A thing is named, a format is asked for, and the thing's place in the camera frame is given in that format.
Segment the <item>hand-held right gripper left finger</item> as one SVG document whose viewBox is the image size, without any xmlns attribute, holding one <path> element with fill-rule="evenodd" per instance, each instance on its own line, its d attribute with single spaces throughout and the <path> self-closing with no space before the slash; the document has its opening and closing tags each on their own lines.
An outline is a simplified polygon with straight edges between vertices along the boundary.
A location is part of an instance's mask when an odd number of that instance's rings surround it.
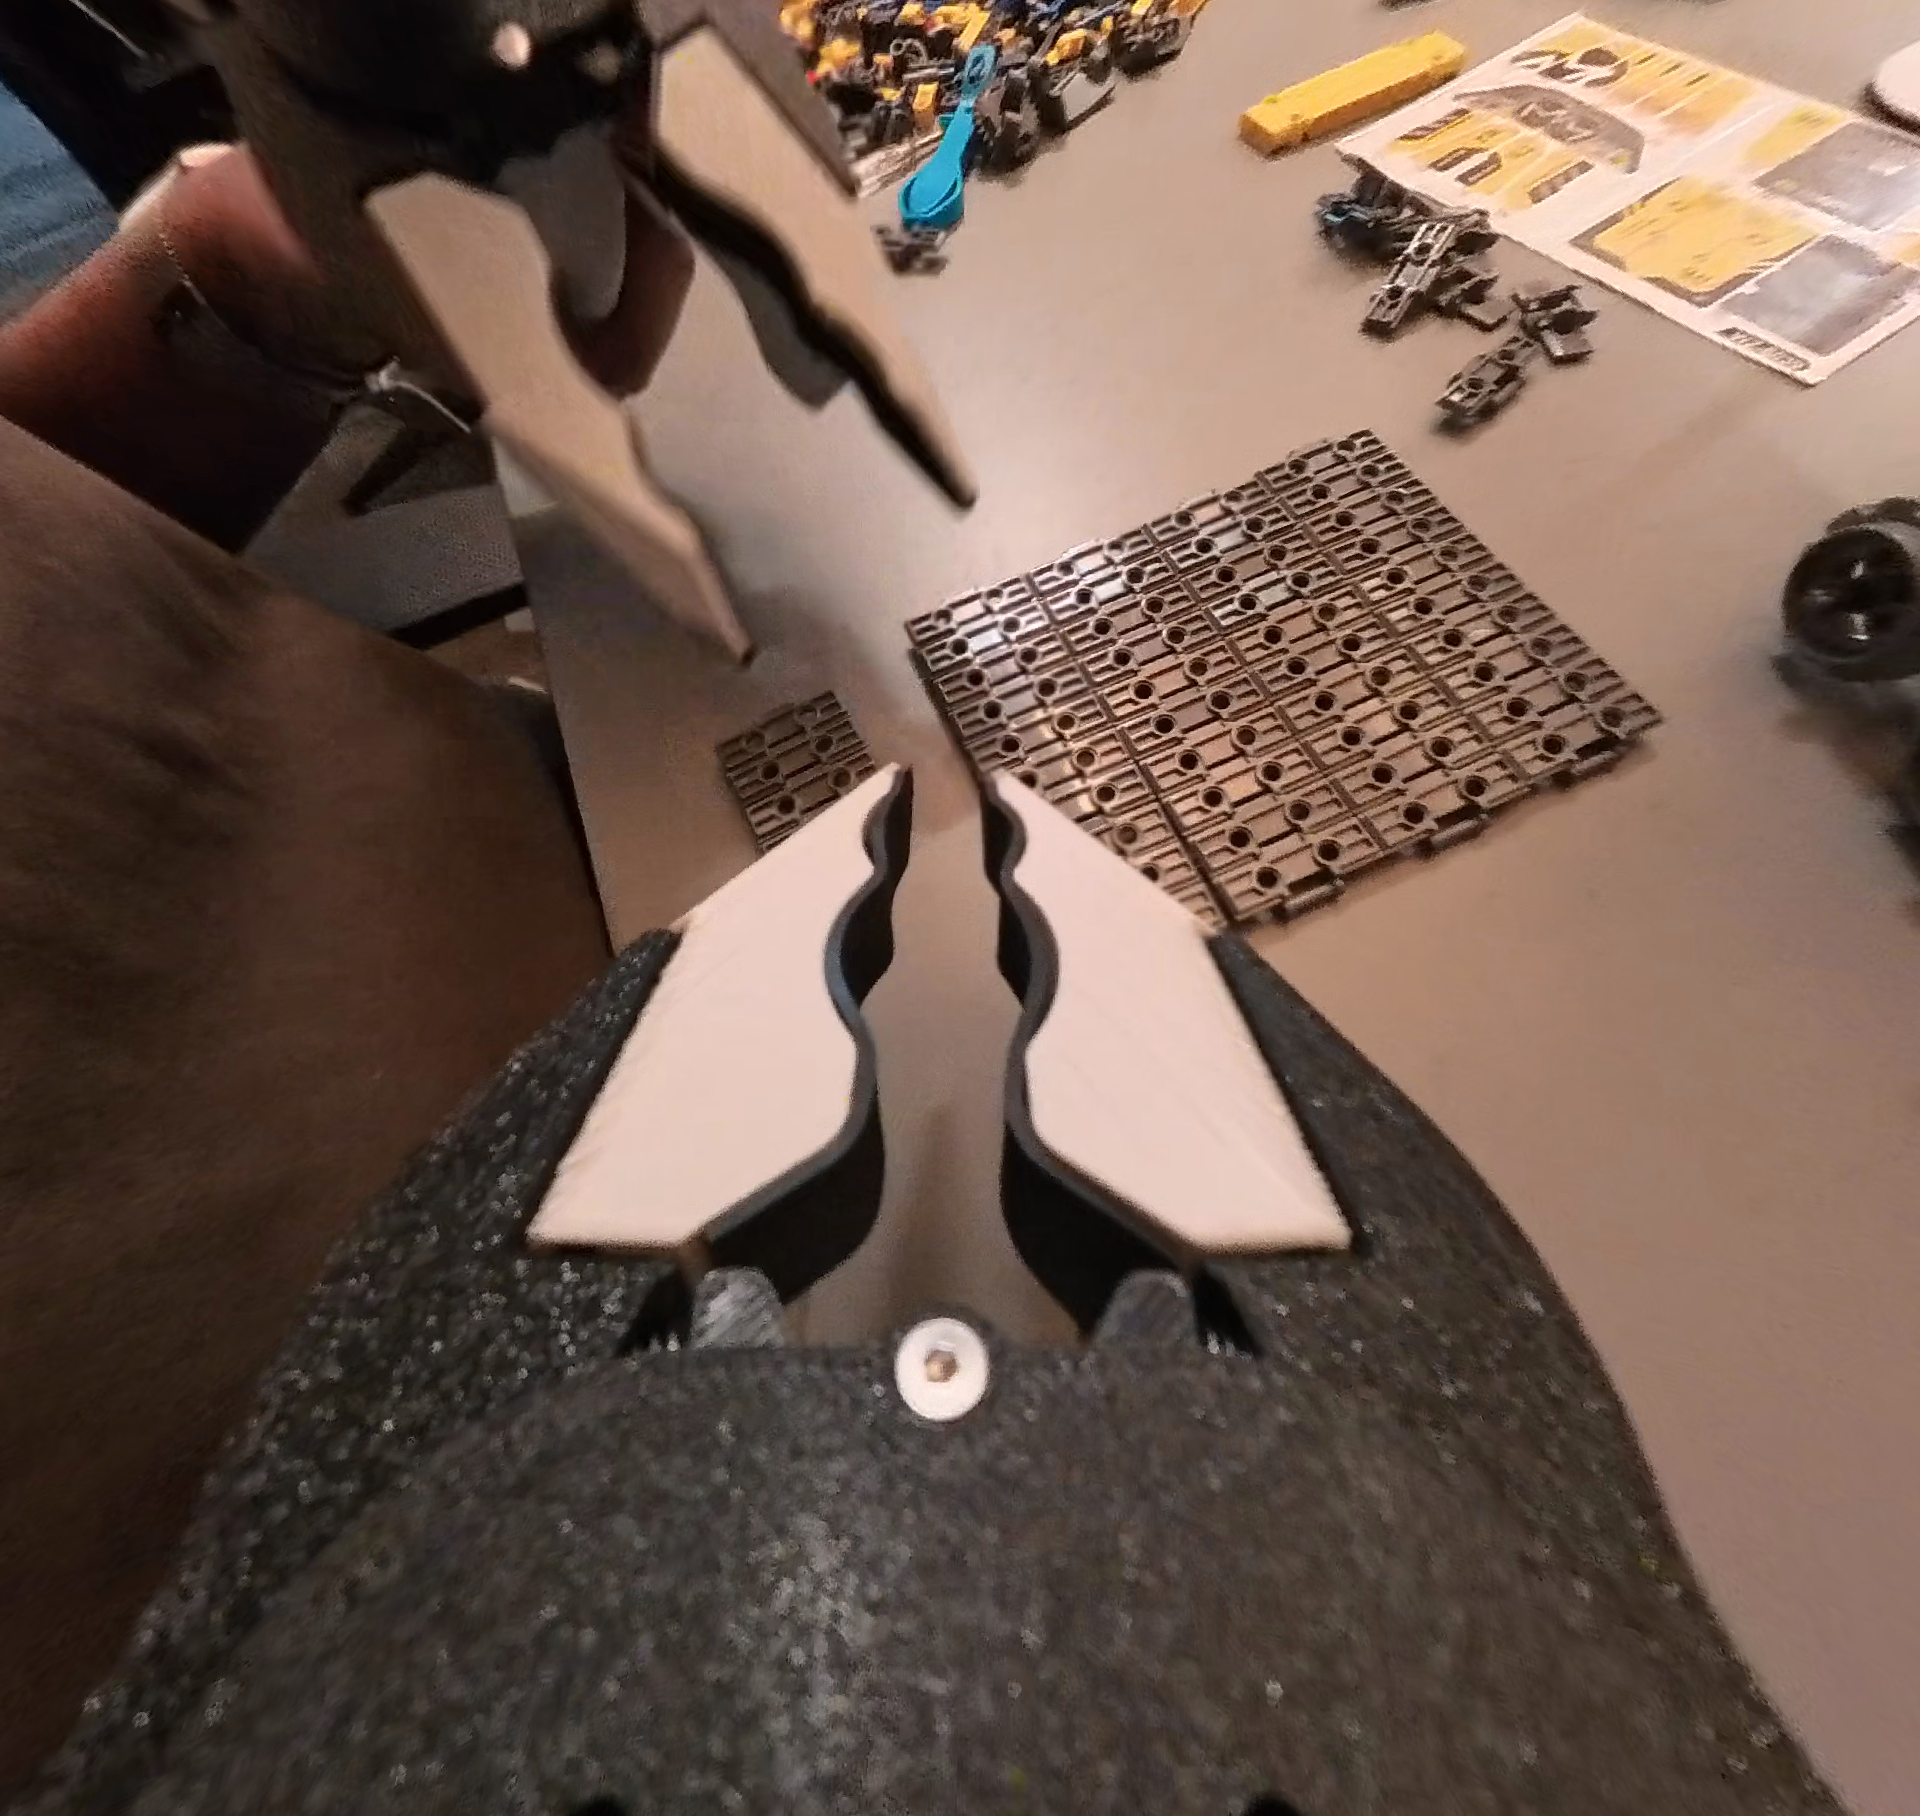
<svg viewBox="0 0 1920 1816">
<path fill-rule="evenodd" d="M 837 1271 L 884 1145 L 863 1003 L 893 962 L 914 779 L 858 781 L 671 930 L 527 1229 L 681 1271 Z"/>
</svg>

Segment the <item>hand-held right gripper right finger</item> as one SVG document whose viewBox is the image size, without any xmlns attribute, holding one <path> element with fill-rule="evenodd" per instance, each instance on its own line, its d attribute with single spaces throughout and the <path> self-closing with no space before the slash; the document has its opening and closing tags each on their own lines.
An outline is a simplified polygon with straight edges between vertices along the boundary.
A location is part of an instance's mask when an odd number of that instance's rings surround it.
<svg viewBox="0 0 1920 1816">
<path fill-rule="evenodd" d="M 1345 1254 L 1348 1215 L 1235 996 L 1243 948 L 1007 774 L 981 788 L 1016 1003 L 1000 1205 L 1053 1299 L 1135 1273 Z"/>
</svg>

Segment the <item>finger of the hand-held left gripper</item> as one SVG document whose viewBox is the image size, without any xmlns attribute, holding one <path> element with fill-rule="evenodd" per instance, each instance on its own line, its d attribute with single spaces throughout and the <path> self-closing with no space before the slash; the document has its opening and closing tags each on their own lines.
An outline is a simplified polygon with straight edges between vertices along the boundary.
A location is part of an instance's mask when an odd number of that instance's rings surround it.
<svg viewBox="0 0 1920 1816">
<path fill-rule="evenodd" d="M 511 515 L 567 517 L 664 618 L 748 664 L 752 641 L 706 542 L 563 331 L 532 216 L 435 172 L 373 192 L 365 216 L 479 401 Z"/>
<path fill-rule="evenodd" d="M 855 391 L 954 506 L 974 506 L 972 462 L 858 198 L 715 27 L 658 56 L 652 113 L 655 184 L 732 285 L 774 379 L 811 411 Z"/>
</svg>

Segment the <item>pile of track links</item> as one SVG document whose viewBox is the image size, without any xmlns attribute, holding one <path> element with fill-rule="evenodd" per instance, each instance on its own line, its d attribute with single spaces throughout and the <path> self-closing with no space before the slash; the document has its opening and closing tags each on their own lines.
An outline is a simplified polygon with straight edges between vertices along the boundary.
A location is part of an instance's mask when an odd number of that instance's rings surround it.
<svg viewBox="0 0 1920 1816">
<path fill-rule="evenodd" d="M 1373 272 L 1357 331 L 1373 344 L 1402 342 L 1413 324 L 1441 318 L 1485 338 L 1481 352 L 1439 389 L 1439 433 L 1478 433 L 1527 391 L 1540 368 L 1575 368 L 1593 354 L 1598 312 L 1577 283 L 1511 285 L 1494 259 L 1485 214 L 1420 197 L 1376 169 L 1319 195 L 1314 229 L 1342 262 Z"/>
</svg>

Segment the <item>person's left forearm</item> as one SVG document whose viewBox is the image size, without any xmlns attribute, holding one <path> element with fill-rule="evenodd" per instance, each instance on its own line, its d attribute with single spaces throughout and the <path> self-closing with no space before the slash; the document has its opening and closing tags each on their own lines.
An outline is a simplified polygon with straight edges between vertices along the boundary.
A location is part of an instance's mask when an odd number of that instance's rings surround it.
<svg viewBox="0 0 1920 1816">
<path fill-rule="evenodd" d="M 3 324 L 3 421 L 239 547 L 319 455 L 355 368 L 244 147 L 181 150 L 79 267 Z"/>
</svg>

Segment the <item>person's left hand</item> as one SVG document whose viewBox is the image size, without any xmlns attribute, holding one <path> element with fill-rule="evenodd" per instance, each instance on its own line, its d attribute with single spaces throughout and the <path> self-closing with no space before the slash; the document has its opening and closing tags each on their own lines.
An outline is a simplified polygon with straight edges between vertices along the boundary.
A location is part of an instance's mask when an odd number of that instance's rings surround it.
<svg viewBox="0 0 1920 1816">
<path fill-rule="evenodd" d="M 613 395 L 652 380 L 693 286 L 696 257 L 655 197 L 622 192 L 617 286 L 597 313 L 571 313 L 567 332 L 582 367 Z"/>
</svg>

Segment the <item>silver wristwatch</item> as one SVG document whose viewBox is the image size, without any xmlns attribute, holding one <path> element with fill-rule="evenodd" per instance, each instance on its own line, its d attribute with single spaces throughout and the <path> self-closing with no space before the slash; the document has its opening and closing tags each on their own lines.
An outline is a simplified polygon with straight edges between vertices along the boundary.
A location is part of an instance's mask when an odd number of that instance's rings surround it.
<svg viewBox="0 0 1920 1816">
<path fill-rule="evenodd" d="M 464 395 L 435 386 L 400 361 L 359 373 L 346 395 L 358 406 L 387 413 L 406 431 L 426 440 L 469 437 L 479 422 L 477 408 Z"/>
</svg>

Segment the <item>blue brick separator tool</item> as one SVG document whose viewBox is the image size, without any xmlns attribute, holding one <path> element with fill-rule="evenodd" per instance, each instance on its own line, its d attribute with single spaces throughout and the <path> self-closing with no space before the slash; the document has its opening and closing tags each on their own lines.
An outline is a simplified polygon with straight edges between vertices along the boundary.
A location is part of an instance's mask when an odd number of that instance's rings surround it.
<svg viewBox="0 0 1920 1816">
<path fill-rule="evenodd" d="M 974 112 L 995 77 L 995 65 L 995 44 L 978 44 L 969 52 L 958 76 L 958 96 L 944 124 L 939 145 L 925 165 L 899 187 L 898 211 L 906 235 L 944 236 L 963 219 L 967 164 L 972 149 Z"/>
</svg>

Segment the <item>pile of yellow black parts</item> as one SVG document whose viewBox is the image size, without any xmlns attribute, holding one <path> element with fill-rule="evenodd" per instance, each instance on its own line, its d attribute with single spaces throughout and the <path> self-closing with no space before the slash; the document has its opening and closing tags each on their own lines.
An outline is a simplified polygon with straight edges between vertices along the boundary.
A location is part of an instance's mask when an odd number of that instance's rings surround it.
<svg viewBox="0 0 1920 1816">
<path fill-rule="evenodd" d="M 1013 173 L 1104 108 L 1126 79 L 1174 63 L 1211 0 L 779 0 L 863 182 L 899 180 L 958 113 L 974 56 L 994 59 L 967 162 Z"/>
</svg>

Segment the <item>mat of joined track links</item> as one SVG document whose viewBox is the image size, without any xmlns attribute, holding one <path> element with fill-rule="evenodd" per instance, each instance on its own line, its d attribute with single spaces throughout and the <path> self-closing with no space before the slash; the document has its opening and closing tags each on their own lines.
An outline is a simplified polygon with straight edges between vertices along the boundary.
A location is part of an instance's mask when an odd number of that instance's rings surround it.
<svg viewBox="0 0 1920 1816">
<path fill-rule="evenodd" d="M 1373 869 L 1609 771 L 1661 721 L 1367 431 L 1084 552 L 1197 598 L 1381 844 Z"/>
</svg>

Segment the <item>yellow toy beam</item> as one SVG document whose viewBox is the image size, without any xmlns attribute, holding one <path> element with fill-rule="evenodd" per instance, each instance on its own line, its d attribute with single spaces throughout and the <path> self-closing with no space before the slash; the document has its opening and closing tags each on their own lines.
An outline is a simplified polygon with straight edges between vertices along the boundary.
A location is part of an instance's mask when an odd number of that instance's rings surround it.
<svg viewBox="0 0 1920 1816">
<path fill-rule="evenodd" d="M 1333 139 L 1453 79 L 1466 59 L 1443 32 L 1396 39 L 1262 96 L 1240 113 L 1237 142 L 1274 158 Z"/>
</svg>

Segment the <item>yellow black toy vehicle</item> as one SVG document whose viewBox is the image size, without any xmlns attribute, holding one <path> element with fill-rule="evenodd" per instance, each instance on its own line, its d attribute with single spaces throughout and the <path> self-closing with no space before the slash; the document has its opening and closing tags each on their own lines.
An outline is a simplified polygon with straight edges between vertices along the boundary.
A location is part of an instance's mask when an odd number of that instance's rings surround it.
<svg viewBox="0 0 1920 1816">
<path fill-rule="evenodd" d="M 1890 802 L 1918 821 L 1918 500 L 1837 515 L 1782 588 L 1788 682 L 1851 725 L 1897 739 Z"/>
</svg>

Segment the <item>yellow black sticker sheet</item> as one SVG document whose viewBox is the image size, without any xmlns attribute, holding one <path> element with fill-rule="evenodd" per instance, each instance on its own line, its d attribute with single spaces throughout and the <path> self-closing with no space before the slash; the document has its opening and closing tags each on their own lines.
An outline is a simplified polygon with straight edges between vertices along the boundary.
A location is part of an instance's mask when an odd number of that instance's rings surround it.
<svg viewBox="0 0 1920 1816">
<path fill-rule="evenodd" d="M 1583 14 L 1339 152 L 1798 386 L 1915 324 L 1914 137 Z"/>
</svg>

